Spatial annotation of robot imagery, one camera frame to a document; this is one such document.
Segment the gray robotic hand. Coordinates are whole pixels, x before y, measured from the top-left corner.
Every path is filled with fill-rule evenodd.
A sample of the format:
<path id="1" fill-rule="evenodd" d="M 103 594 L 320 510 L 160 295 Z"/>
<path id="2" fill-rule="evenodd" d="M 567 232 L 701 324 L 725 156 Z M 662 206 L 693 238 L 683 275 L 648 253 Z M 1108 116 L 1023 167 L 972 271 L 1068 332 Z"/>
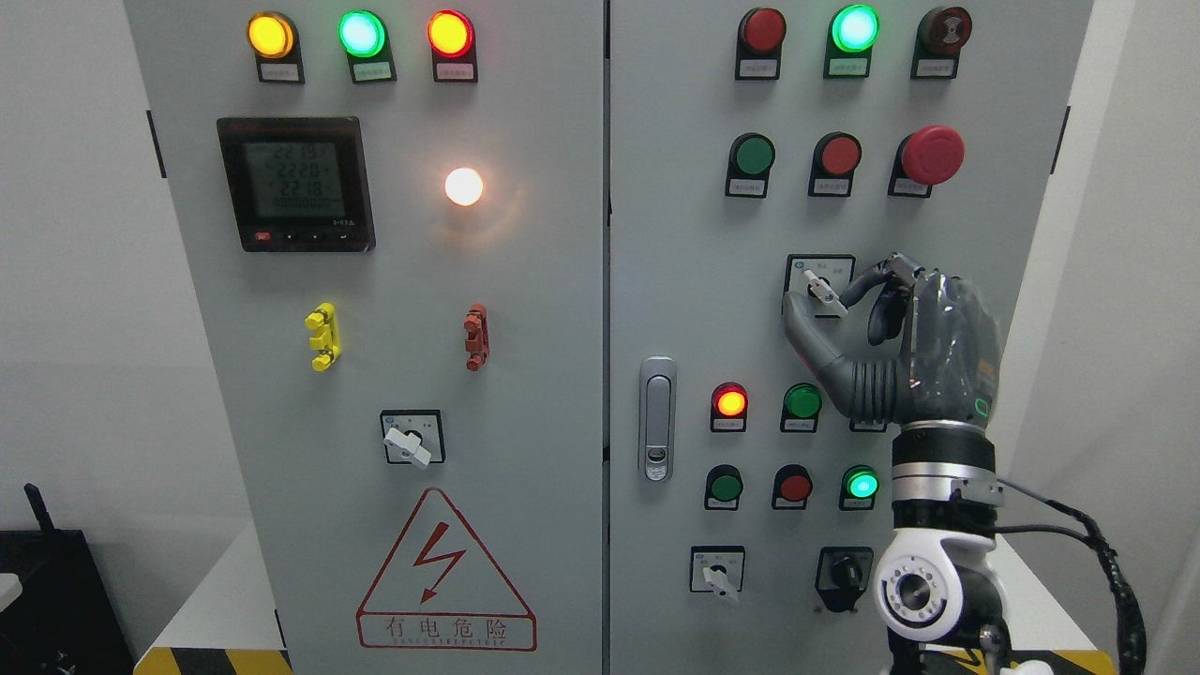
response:
<path id="1" fill-rule="evenodd" d="M 806 295 L 782 295 L 784 330 L 829 402 L 848 422 L 900 426 L 955 423 L 985 431 L 998 392 L 998 324 L 978 288 L 893 252 L 848 283 L 839 300 L 852 307 L 878 287 L 866 341 L 900 338 L 889 360 L 856 360 L 830 344 L 806 307 Z"/>

